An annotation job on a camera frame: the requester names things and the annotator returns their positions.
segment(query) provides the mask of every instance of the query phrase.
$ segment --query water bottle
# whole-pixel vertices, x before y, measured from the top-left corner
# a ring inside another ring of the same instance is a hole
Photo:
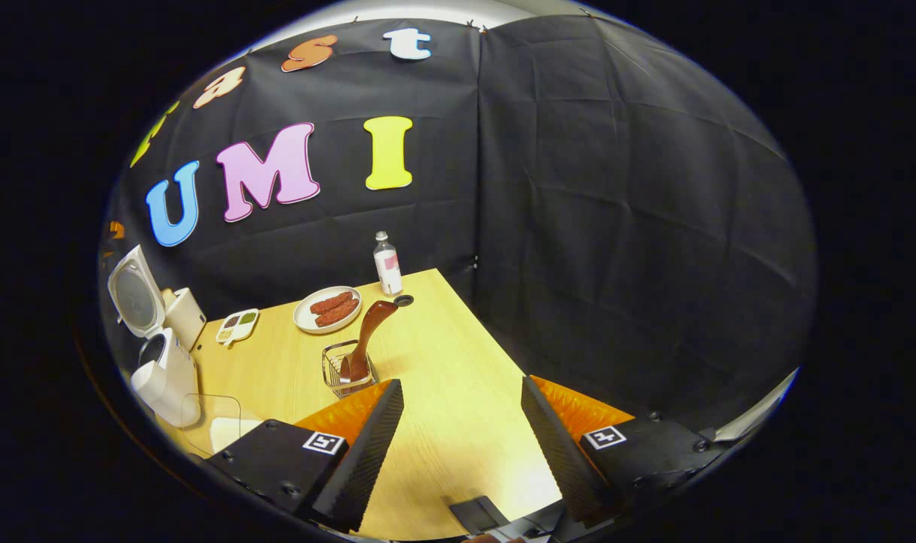
[[[388,234],[380,231],[375,236],[378,246],[374,249],[374,263],[378,266],[378,278],[381,279],[381,291],[385,296],[394,296],[403,290],[400,283],[400,266],[397,261],[397,250],[388,243]]]

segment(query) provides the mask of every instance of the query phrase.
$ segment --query table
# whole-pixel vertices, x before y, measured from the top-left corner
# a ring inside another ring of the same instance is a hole
[[[521,412],[521,370],[437,269],[403,276],[403,289],[414,302],[381,324],[368,353],[379,378],[400,379],[405,409],[355,534],[458,536],[465,529],[448,505],[479,495],[509,520],[557,502],[561,492]],[[251,336],[230,348],[214,339],[222,319],[210,321],[192,350],[201,394],[233,396],[260,419],[285,422],[336,402],[320,352],[357,339],[367,308],[391,299],[378,283],[358,290],[360,314],[325,336],[293,323],[299,300],[262,309]],[[179,430],[167,430],[185,446]]]

